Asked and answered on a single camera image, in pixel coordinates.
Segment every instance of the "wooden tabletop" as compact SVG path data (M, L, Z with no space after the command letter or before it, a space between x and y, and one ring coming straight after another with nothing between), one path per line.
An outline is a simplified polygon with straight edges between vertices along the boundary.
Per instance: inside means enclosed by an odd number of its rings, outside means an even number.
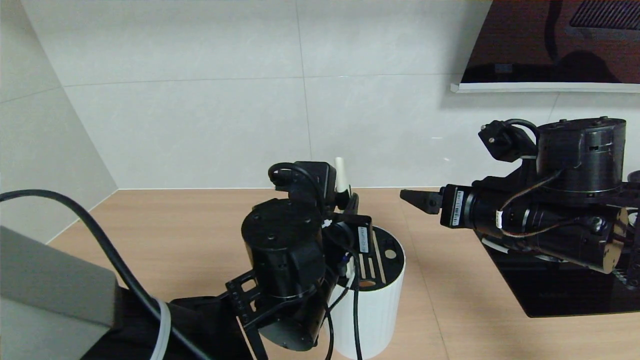
M472 231L440 226L399 198L361 189L360 213L392 233L407 266L396 331L375 359L640 359L640 313L528 318ZM273 190L121 190L92 214L153 295L219 295L250 269L240 225ZM51 246L111 268L80 223ZM324 359L328 339L292 352L265 340L270 359ZM334 352L334 359L344 359Z

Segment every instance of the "black glass surface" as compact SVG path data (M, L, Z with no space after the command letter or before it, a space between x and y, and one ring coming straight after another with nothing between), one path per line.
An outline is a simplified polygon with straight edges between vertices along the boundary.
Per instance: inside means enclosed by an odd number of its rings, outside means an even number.
M640 0L494 1L462 83L640 84Z
M595 315L640 311L640 290L629 290L615 275L569 263L485 247L527 316ZM627 255L620 265L626 267Z

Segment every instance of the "white tiled wall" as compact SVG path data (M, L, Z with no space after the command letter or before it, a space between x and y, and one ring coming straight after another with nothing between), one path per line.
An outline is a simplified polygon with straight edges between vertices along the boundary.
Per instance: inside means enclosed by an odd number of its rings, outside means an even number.
M116 190L19 0L0 0L2 192L41 188L92 208ZM47 242L77 218L51 200L3 202L2 225Z
M634 95L450 93L489 1L23 1L121 188L269 186L338 155L355 186L468 183L518 166L477 138L495 119L624 116L629 153L640 134Z

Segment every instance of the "white plastic rod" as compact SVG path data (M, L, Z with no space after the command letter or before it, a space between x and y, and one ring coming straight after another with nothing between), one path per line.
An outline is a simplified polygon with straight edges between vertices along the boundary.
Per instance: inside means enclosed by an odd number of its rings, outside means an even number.
M351 185L349 185L347 172L344 168L344 159L342 158L335 159L335 191L337 193L348 191L349 196L351 196Z

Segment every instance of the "barcode label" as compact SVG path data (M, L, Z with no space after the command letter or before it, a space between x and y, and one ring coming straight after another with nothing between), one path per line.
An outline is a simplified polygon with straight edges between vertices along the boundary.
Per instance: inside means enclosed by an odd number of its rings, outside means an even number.
M453 207L453 217L451 219L452 226L458 226L460 224L460 213L462 213L462 199L465 197L465 192L458 190L456 192L456 204Z
M360 252L369 253L369 235L366 227L358 226L358 239L360 240Z

